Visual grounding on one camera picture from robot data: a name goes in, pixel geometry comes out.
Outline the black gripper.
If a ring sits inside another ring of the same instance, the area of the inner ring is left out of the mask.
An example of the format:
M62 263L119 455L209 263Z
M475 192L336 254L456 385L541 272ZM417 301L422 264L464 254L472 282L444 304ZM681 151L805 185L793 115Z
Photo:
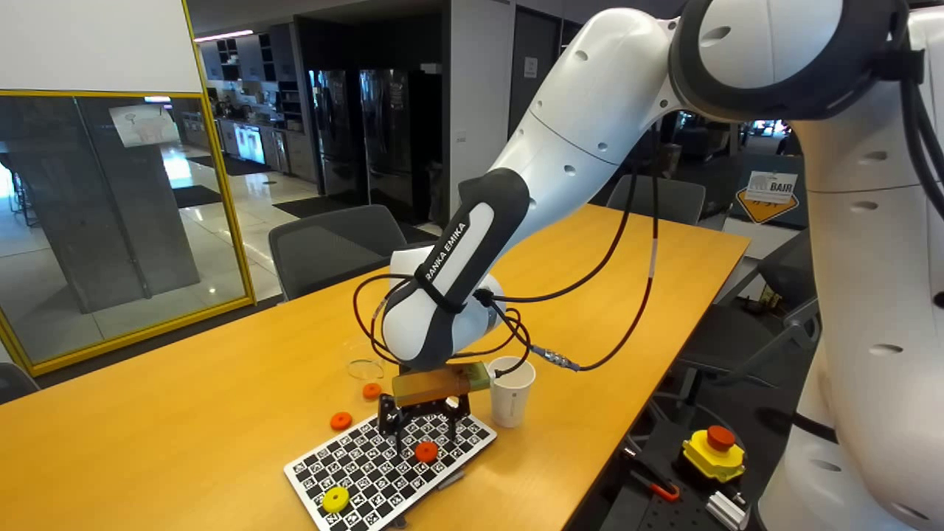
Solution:
M451 399L433 399L420 403L398 403L391 391L380 391L377 403L377 427L380 437L388 437L395 447L395 456L404 455L404 424L410 424L417 416L444 412L450 419L450 444L461 441L461 421L470 416L470 394Z

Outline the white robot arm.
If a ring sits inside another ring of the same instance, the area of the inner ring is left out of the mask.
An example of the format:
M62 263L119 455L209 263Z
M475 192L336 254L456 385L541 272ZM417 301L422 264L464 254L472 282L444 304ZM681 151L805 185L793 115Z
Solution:
M385 340L439 369L485 337L472 291L489 264L587 204L658 117L783 117L804 148L823 332L761 521L944 531L941 99L941 0L606 9L392 288Z

